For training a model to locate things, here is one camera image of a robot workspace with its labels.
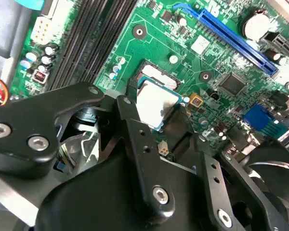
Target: expansion slot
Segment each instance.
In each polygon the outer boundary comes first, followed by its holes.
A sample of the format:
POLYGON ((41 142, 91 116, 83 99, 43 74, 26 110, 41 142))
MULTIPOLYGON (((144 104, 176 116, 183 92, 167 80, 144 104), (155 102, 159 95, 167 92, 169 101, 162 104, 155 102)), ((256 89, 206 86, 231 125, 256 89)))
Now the expansion slot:
POLYGON ((94 82, 137 0, 84 1, 49 90, 72 82, 94 82))
POLYGON ((174 6, 173 8, 177 9, 181 7, 185 12, 194 16, 198 21, 206 25, 212 32, 224 39, 230 46, 236 49, 245 58, 250 60, 254 65, 262 69, 266 74, 272 76, 276 73, 277 68, 274 64, 268 61, 262 54, 252 48, 244 39, 239 37, 220 20, 210 14, 206 9, 203 9, 201 13, 198 14, 189 5, 182 3, 174 6))
POLYGON ((101 12, 106 3, 106 0, 85 0, 83 2, 68 38, 63 57, 51 75, 50 81, 52 82, 48 86, 49 90, 68 85, 66 83, 70 81, 73 73, 71 70, 79 62, 79 53, 86 47, 88 37, 97 30, 101 12))
POLYGON ((125 0, 119 2, 120 6, 116 7, 112 17, 108 17, 106 20, 103 29, 104 33, 101 33, 100 37, 97 39, 91 51, 90 59, 85 64, 85 69, 82 75, 80 75, 80 81, 95 81, 103 63, 107 60, 113 46, 119 38, 125 23, 137 3, 137 0, 125 0))

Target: chip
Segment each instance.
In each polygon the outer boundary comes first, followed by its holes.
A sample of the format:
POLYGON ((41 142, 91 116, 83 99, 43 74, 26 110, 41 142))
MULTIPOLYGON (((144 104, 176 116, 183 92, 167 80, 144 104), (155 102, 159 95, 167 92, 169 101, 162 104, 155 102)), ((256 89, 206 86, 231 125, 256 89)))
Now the chip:
POLYGON ((150 9, 153 9, 154 7, 156 6, 156 2, 155 1, 150 1, 150 3, 149 3, 149 8, 150 9))
POLYGON ((243 109, 244 109, 244 107, 243 107, 242 105, 239 105, 239 106, 236 108, 236 112, 241 112, 243 109))
POLYGON ((149 77, 138 81, 137 110, 140 120, 154 130, 160 130, 163 121, 182 101, 180 94, 160 85, 149 77))
POLYGON ((240 77, 235 74, 230 74, 226 79, 220 84, 220 87, 226 90, 233 96, 236 96, 245 87, 245 82, 240 79, 240 77))
POLYGON ((162 19, 164 19, 166 22, 169 22, 172 18, 172 14, 169 11, 165 11, 162 19))
POLYGON ((181 29, 180 29, 180 34, 184 34, 186 32, 186 28, 183 26, 181 29))
POLYGON ((203 114, 205 113, 205 110, 203 108, 199 108, 199 110, 197 111, 199 114, 203 114))
POLYGON ((200 107, 202 104, 203 104, 203 99, 201 98, 201 96, 199 96, 198 94, 196 93, 193 93, 191 96, 190 96, 190 104, 195 106, 195 107, 200 107))

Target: white connector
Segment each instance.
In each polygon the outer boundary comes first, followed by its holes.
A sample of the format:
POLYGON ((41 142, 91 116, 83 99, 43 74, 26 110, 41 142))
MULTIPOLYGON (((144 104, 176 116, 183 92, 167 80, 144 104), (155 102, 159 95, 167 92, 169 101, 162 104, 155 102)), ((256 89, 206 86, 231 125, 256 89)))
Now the white connector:
POLYGON ((158 144, 158 153, 163 156, 167 156, 169 154, 167 142, 161 141, 161 143, 158 144))
POLYGON ((45 17, 37 17, 31 39, 38 44, 46 45, 53 37, 52 21, 45 17))

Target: gold component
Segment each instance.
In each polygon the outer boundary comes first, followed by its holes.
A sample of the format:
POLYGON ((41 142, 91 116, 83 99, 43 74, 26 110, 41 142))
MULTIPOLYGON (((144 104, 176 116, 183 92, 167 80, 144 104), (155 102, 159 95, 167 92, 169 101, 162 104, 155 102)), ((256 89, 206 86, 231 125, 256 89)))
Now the gold component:
POLYGON ((198 95, 197 93, 193 93, 191 94, 190 98, 190 104, 199 108, 201 107, 201 105, 203 104, 203 99, 200 95, 198 95))

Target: black ram slot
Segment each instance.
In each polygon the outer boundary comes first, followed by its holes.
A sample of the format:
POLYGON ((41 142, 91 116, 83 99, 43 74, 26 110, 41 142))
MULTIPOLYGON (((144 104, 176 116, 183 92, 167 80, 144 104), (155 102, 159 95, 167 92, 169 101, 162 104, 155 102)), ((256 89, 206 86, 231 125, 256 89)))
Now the black ram slot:
POLYGON ((78 63, 80 61, 81 55, 83 51, 87 47, 88 39, 91 37, 92 33, 94 33, 97 30, 98 22, 101 17, 101 13, 106 5, 107 1, 100 1, 96 0, 94 2, 94 5, 92 6, 92 10, 90 10, 90 15, 87 18, 87 23, 84 25, 81 34, 79 35, 79 39, 77 44, 75 45, 75 48, 71 51, 71 55, 68 59, 68 63, 66 67, 64 68, 64 78, 57 87, 64 87, 69 85, 73 74, 75 72, 75 69, 78 66, 78 63))
POLYGON ((92 1, 91 0, 83 1, 80 7, 78 16, 74 22, 71 33, 66 42, 66 47, 64 49, 62 58, 60 59, 60 63, 56 65, 56 68, 52 71, 52 74, 50 76, 48 90, 56 89, 59 81, 62 78, 64 67, 66 66, 66 63, 68 61, 67 59, 67 57, 69 56, 68 54, 71 52, 72 47, 73 47, 72 44, 74 44, 74 42, 77 40, 77 34, 79 34, 79 30, 81 30, 82 25, 84 24, 86 17, 89 13, 89 8, 88 8, 89 2, 92 2, 92 1))
MULTIPOLYGON (((108 25, 108 23, 109 23, 108 18, 111 17, 111 15, 113 14, 113 11, 118 7, 118 5, 120 5, 120 1, 115 1, 115 2, 112 4, 111 9, 110 9, 110 11, 109 11, 108 14, 107 14, 107 18, 104 20, 104 23, 103 23, 104 25, 108 25)), ((101 29, 101 34, 104 34, 104 31, 105 31, 105 29, 102 28, 102 29, 101 29)), ((88 42, 89 42, 90 39, 91 39, 92 33, 90 34, 90 36, 87 36, 87 37, 84 39, 84 44, 85 44, 85 46, 83 47, 83 49, 81 49, 81 48, 78 49, 78 51, 80 51, 79 54, 83 54, 83 53, 85 52, 85 50, 86 50, 86 48, 87 48, 87 45, 88 45, 88 42)), ((66 75, 65 81, 62 82, 59 87, 67 86, 67 85, 70 83, 70 81, 72 80, 72 78, 74 77, 73 74, 74 74, 74 72, 76 71, 76 69, 77 69, 77 68, 80 68, 80 69, 82 68, 82 66, 79 66, 79 65, 78 65, 79 62, 80 62, 80 60, 81 60, 81 58, 83 58, 83 56, 82 56, 82 55, 79 55, 77 61, 75 61, 75 62, 73 63, 73 69, 71 70, 70 73, 68 73, 68 75, 66 75)))
POLYGON ((85 0, 48 90, 94 82, 137 0, 85 0))
POLYGON ((102 65, 107 60, 109 54, 111 53, 111 50, 113 46, 115 45, 118 37, 120 36, 121 31, 123 30, 123 27, 128 20, 135 4, 137 1, 127 1, 127 4, 129 4, 127 7, 123 6, 123 16, 118 18, 117 21, 112 25, 112 28, 110 29, 110 33, 108 34, 107 38, 110 38, 107 40, 107 43, 104 43, 104 46, 100 45, 100 50, 93 55, 94 58, 91 58, 91 62, 86 66, 85 74, 82 76, 82 80, 86 82, 94 82, 97 74, 102 68, 102 65))

